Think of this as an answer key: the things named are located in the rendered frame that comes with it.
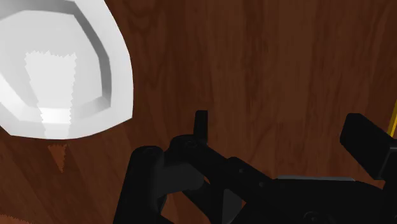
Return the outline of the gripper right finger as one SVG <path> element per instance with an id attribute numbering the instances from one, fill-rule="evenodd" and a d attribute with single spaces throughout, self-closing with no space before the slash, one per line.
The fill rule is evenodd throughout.
<path id="1" fill-rule="evenodd" d="M 340 144 L 374 180 L 385 181 L 379 224 L 397 224 L 397 139 L 360 113 L 347 114 Z"/>

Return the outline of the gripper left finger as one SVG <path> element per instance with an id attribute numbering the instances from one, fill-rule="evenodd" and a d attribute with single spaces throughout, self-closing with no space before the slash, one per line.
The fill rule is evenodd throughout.
<path id="1" fill-rule="evenodd" d="M 129 160 L 113 224 L 173 224 L 162 216 L 167 196 L 183 192 L 211 224 L 270 224 L 263 190 L 272 179 L 207 144 L 208 112 L 198 110 L 192 134 L 174 137 L 166 151 L 136 148 Z"/>

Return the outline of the yellow stick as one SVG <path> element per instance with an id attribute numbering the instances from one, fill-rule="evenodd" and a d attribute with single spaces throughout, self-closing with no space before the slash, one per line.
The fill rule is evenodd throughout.
<path id="1" fill-rule="evenodd" d="M 389 125 L 387 128 L 387 133 L 391 136 L 394 137 L 395 130 L 397 128 L 397 100 L 395 101 L 394 107 L 393 107 L 393 112 L 391 115 L 391 119 L 389 121 Z"/>

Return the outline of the white bowl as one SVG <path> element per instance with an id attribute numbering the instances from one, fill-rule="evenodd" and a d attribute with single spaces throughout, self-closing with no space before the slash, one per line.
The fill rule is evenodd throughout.
<path id="1" fill-rule="evenodd" d="M 0 0 L 0 128 L 91 136 L 132 118 L 133 72 L 105 0 Z"/>

